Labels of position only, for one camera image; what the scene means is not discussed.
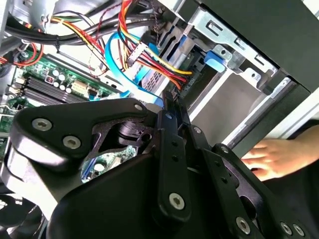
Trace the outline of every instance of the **screw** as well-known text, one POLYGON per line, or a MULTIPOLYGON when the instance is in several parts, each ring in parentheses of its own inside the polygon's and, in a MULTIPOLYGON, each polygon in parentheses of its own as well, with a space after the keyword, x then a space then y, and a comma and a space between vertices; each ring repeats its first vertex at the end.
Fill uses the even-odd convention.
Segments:
POLYGON ((198 127, 194 127, 194 130, 196 131, 196 133, 201 133, 201 130, 198 127))
POLYGON ((177 193, 171 193, 169 195, 169 202, 177 210, 183 210, 185 208, 184 199, 177 193))
POLYGON ((281 225, 281 227, 282 227, 282 229, 284 230, 285 233, 287 233, 288 235, 292 235, 293 234, 293 232, 291 231, 290 227, 286 223, 281 222, 280 225, 281 225))
POLYGON ((245 219, 241 218, 241 217, 237 217, 236 218, 236 224, 238 226, 238 228, 246 235, 249 235, 250 233, 250 227, 248 225, 248 223, 245 221, 245 219))
POLYGON ((135 105, 135 108, 138 109, 139 111, 142 111, 142 110, 143 110, 142 106, 137 105, 137 104, 135 105))
POLYGON ((23 52, 21 52, 21 56, 24 58, 28 58, 29 54, 27 52, 23 51, 23 52))
POLYGON ((224 153, 229 153, 228 148, 226 148, 225 146, 221 146, 221 150, 223 150, 224 153))
POLYGON ((166 113, 166 117, 169 118, 169 119, 173 118, 169 113, 166 113))
POLYGON ((32 121, 32 127, 39 131, 48 131, 52 129, 52 123, 47 119, 38 118, 32 121))
POLYGON ((81 146, 81 141, 75 136, 66 136, 63 139, 63 144, 67 148, 77 149, 81 146))
POLYGON ((295 230, 298 232, 299 235, 301 235, 302 237, 305 236, 304 231, 297 225, 297 224, 293 224, 295 230))

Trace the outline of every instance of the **hole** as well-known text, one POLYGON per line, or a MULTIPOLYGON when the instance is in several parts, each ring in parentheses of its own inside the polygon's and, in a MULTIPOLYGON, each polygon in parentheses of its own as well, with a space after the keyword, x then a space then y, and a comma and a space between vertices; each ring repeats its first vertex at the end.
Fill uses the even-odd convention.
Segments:
POLYGON ((244 222, 240 222, 240 225, 241 225, 244 229, 247 229, 247 226, 246 226, 246 224, 244 224, 244 222))
POLYGON ((150 141, 151 138, 152 138, 152 136, 148 133, 148 134, 144 134, 144 135, 142 136, 141 140, 142 140, 143 142, 148 142, 148 141, 150 141))
POLYGON ((70 140, 68 140, 68 144, 71 146, 75 146, 76 142, 74 140, 70 139, 70 140))
POLYGON ((200 58, 198 62, 202 65, 205 65, 204 58, 200 58))
POLYGON ((174 198, 173 201, 176 203, 176 205, 180 205, 180 200, 178 198, 174 198))
POLYGON ((221 181, 223 181, 224 183, 228 183, 227 179, 224 177, 221 178, 221 181))
POLYGON ((177 156, 173 155, 171 158, 172 158, 175 162, 178 162, 178 157, 177 157, 177 156))
POLYGON ((47 127, 47 124, 45 122, 38 122, 39 127, 47 127))
POLYGON ((245 211, 249 217, 250 220, 256 219, 256 209, 253 205, 253 203, 249 200, 249 198, 245 196, 240 197, 241 203, 243 204, 245 211))

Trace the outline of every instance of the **red wire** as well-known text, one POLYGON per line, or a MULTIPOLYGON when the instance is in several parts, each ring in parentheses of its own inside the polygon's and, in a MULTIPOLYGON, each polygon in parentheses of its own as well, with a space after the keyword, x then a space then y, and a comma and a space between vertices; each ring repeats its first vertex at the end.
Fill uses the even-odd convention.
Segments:
POLYGON ((40 53, 39 53, 39 55, 38 55, 38 58, 35 60, 35 61, 33 61, 33 62, 30 62, 30 63, 14 63, 15 65, 17 65, 17 66, 32 66, 32 65, 34 65, 34 64, 36 64, 37 62, 39 62, 39 60, 42 58, 42 56, 43 56, 43 49, 44 49, 44 46, 43 45, 41 45, 41 51, 40 51, 40 53))
MULTIPOLYGON (((38 59, 36 61, 33 61, 35 59, 35 57, 36 57, 36 46, 35 46, 34 43, 31 43, 31 46, 33 48, 33 55, 29 59, 24 61, 24 62, 21 62, 21 63, 14 62, 14 65, 16 65, 16 66, 31 66, 31 65, 34 65, 35 63, 37 63, 40 60, 42 55, 41 56, 39 55, 38 59)), ((2 63, 5 63, 7 61, 3 57, 0 57, 0 60, 1 60, 2 63)))
POLYGON ((96 41, 99 39, 99 33, 100 33, 101 26, 102 26, 102 21, 103 21, 104 15, 105 15, 107 12, 109 12, 109 11, 115 9, 116 7, 118 7, 118 6, 120 6, 120 5, 121 5, 121 3, 116 4, 116 5, 114 5, 114 6, 110 7, 110 8, 107 8, 107 9, 103 12, 103 14, 102 14, 101 17, 100 17, 100 22, 99 22, 98 29, 97 29, 97 32, 96 32, 96 37, 95 37, 95 40, 96 40, 96 41))
POLYGON ((150 61, 153 65, 155 65, 157 68, 159 68, 161 71, 163 71, 165 74, 173 77, 173 78, 176 78, 180 81, 183 81, 184 83, 186 83, 186 79, 183 78, 182 76, 177 76, 175 74, 173 74, 172 72, 168 71, 167 69, 165 69, 160 63, 158 63, 157 61, 153 60, 152 58, 150 58, 148 55, 146 54, 143 54, 143 56, 148 60, 150 61))
POLYGON ((81 32, 81 34, 83 36, 85 36, 85 38, 92 44, 95 45, 103 54, 104 54, 104 49, 100 46, 100 44, 89 34, 87 34, 85 31, 81 30, 80 28, 78 28, 76 25, 68 22, 69 25, 71 25, 72 27, 76 28, 79 32, 81 32))

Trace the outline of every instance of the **metal frame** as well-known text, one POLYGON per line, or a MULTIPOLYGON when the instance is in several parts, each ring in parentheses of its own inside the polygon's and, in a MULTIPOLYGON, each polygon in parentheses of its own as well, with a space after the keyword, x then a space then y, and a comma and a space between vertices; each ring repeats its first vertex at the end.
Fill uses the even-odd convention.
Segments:
POLYGON ((280 122, 266 138, 287 139, 319 112, 319 89, 280 122))
MULTIPOLYGON (((252 125, 253 128, 235 147, 235 152, 239 156, 265 136, 288 138, 319 111, 318 66, 316 61, 309 60, 317 59, 319 55, 319 32, 314 31, 319 22, 302 1, 159 1, 186 22, 191 22, 201 33, 215 40, 221 36, 220 32, 224 34, 224 26, 228 26, 232 33, 239 35, 250 42, 254 49, 262 52, 265 60, 271 59, 272 65, 284 69, 287 76, 300 84, 273 106, 272 112, 268 112, 252 125), (201 9, 201 4, 206 5, 207 10, 201 9), (214 19, 210 16, 212 13, 216 16, 214 19)), ((229 35, 223 41, 233 47, 236 38, 229 35)), ((242 46, 238 41, 235 43, 239 51, 242 50, 242 46)), ((254 52, 250 51, 250 54, 245 56, 256 61, 255 53, 251 53, 254 52)))
POLYGON ((0 46, 4 37, 4 28, 9 13, 10 0, 2 0, 0 2, 0 46))

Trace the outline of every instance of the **wire bundle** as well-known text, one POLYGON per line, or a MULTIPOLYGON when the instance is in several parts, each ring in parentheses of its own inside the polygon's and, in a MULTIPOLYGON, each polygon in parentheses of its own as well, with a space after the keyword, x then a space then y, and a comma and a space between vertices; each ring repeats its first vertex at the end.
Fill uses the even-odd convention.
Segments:
MULTIPOLYGON (((120 40, 124 45, 124 54, 121 59, 122 67, 127 69, 126 59, 133 50, 140 44, 140 40, 128 33, 126 24, 126 14, 133 0, 123 0, 121 11, 119 13, 118 33, 120 40)), ((151 49, 146 48, 146 52, 137 61, 139 64, 146 66, 154 71, 157 71, 166 76, 180 90, 180 83, 186 83, 186 77, 191 75, 190 71, 181 71, 174 68, 170 64, 160 59, 151 49)))
MULTIPOLYGON (((40 49, 38 56, 36 56, 37 55, 36 54, 37 53, 36 45, 34 43, 32 43, 31 46, 33 48, 33 55, 24 62, 21 62, 21 63, 13 62, 13 65, 26 67, 26 66, 32 66, 32 65, 36 64, 37 62, 39 62, 39 60, 43 56, 43 45, 41 45, 41 49, 40 49)), ((4 57, 0 57, 0 64, 5 64, 7 62, 8 62, 7 59, 5 59, 4 57)))

